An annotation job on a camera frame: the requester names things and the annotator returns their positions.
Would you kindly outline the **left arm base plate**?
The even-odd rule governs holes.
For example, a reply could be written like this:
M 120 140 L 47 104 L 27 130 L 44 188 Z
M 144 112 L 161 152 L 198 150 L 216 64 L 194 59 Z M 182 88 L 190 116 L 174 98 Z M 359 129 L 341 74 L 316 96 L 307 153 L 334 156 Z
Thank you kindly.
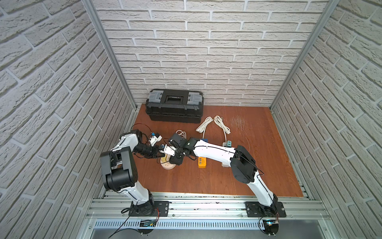
M 142 205 L 131 204 L 128 215 L 132 217 L 167 217 L 169 201 L 147 202 Z

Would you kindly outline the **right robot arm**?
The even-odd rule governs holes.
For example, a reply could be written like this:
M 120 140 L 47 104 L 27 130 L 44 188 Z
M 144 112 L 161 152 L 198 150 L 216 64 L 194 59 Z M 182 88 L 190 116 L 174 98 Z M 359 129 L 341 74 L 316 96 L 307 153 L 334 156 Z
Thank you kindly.
M 170 155 L 170 163 L 181 165 L 184 157 L 205 157 L 230 167 L 234 178 L 246 184 L 257 197 L 258 202 L 265 208 L 276 208 L 277 196 L 268 189 L 261 178 L 256 161 L 246 148 L 239 145 L 236 148 L 224 147 L 208 143 L 202 139 L 190 138 L 186 140 L 174 135 L 169 140 L 169 146 L 164 147 L 164 153 Z

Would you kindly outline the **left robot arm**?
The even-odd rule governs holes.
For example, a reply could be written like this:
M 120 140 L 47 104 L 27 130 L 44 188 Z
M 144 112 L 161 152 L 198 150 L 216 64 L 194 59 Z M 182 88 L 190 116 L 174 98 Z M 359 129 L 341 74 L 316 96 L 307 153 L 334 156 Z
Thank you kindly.
M 142 142 L 143 133 L 132 130 L 121 135 L 117 145 L 100 154 L 102 181 L 105 189 L 122 193 L 132 200 L 135 207 L 152 210 L 154 200 L 148 189 L 138 181 L 138 170 L 133 157 L 157 159 L 164 156 L 157 145 Z

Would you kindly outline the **round pink power socket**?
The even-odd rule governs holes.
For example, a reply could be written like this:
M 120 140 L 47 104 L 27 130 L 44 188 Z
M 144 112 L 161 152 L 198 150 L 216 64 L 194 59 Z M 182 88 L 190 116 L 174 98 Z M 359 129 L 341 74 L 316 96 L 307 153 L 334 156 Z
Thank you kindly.
M 161 164 L 161 166 L 162 166 L 164 169 L 166 169 L 166 170 L 171 170 L 171 169 L 173 169 L 173 168 L 176 167 L 175 164 L 170 163 L 170 157 L 171 157 L 171 155 L 166 154 L 165 157 L 162 157 L 162 158 L 160 159 L 160 164 Z

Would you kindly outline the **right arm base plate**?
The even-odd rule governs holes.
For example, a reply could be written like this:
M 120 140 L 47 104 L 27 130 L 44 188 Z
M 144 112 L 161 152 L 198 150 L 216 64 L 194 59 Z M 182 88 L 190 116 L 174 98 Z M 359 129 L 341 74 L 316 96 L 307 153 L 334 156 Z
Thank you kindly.
M 260 218 L 260 217 L 280 217 L 286 218 L 286 210 L 282 202 L 277 202 L 276 206 L 266 207 L 259 202 L 250 201 L 245 202 L 246 213 L 248 218 Z

